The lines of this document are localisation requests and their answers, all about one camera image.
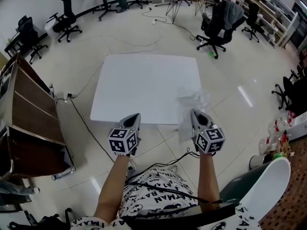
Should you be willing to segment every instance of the white shelving unit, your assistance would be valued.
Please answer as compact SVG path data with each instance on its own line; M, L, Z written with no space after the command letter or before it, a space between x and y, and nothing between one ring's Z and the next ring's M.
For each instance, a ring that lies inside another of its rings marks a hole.
M292 27L294 21L296 20L298 13L293 12L289 7L284 5L280 0L276 0L280 4L283 5L283 11L280 7L278 7L271 0L239 0L239 5L243 7L243 9L248 13L248 4L255 3L259 6L259 16L260 20L264 20L264 25L268 27L268 29L273 30L273 28L277 27L278 31L274 31L273 35L275 36L275 42L269 40L274 46L280 46L283 40L288 35L289 29Z

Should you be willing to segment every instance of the tiled floor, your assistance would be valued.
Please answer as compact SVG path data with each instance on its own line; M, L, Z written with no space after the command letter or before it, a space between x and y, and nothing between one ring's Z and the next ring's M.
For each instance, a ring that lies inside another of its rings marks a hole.
M194 35L201 34L201 15L195 16L194 7L181 5L175 23L188 28ZM71 42L49 41L50 47L41 60L35 59L33 68L46 84L53 83L56 95L74 93L79 112L90 130L106 151L110 152L107 135L115 124L91 121L90 111L100 70L109 54L165 54L195 57L202 87L211 95L208 114L221 127L226 143L214 157L220 190L237 175L248 170L252 155L258 153L258 141L266 136L267 124L278 113L278 100L271 94L282 76L290 75L297 59L287 48L274 49L260 36L260 43L250 41L241 32L233 34L219 51L218 60L209 56L211 48L196 50L199 44L191 41L189 33L179 27L157 22L142 16L148 7L132 7L123 14L108 14L99 22L98 13L78 19L82 34L73 34ZM166 6L153 7L150 16L165 16ZM59 101L58 113L68 147L74 154L77 171L58 181L50 176L34 179L41 194L24 204L37 220L44 215L63 214L71 207L78 215L92 215L100 189L112 167L112 161L87 131L70 102ZM155 162L168 162L180 157L191 142L179 144L177 126L142 125L142 139L135 163L139 170ZM179 173L191 188L198 186L199 161L185 157L179 163Z

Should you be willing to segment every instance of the wooden cabinet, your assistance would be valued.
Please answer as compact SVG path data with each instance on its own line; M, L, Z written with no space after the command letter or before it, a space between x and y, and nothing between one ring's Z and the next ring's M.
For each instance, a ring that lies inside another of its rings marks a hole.
M69 165L53 93L18 53L0 83L0 176L63 172Z

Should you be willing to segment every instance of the human arm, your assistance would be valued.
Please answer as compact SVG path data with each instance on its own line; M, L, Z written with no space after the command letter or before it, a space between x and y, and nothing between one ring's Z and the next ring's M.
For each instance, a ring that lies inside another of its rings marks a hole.
M123 198L129 159L128 156L117 156L109 176L101 189L94 217L100 218L107 223L111 223L116 219Z
M220 200L219 186L215 176L213 157L200 150L200 176L198 182L198 197L209 202Z

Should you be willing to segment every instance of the transparent plastic wrap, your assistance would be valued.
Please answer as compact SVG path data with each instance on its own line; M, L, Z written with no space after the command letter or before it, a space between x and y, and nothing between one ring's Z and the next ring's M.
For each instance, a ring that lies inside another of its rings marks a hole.
M197 92L180 89L177 98L179 143L192 138L191 110L197 109L206 112L209 109L209 100L210 94L205 89L200 89Z

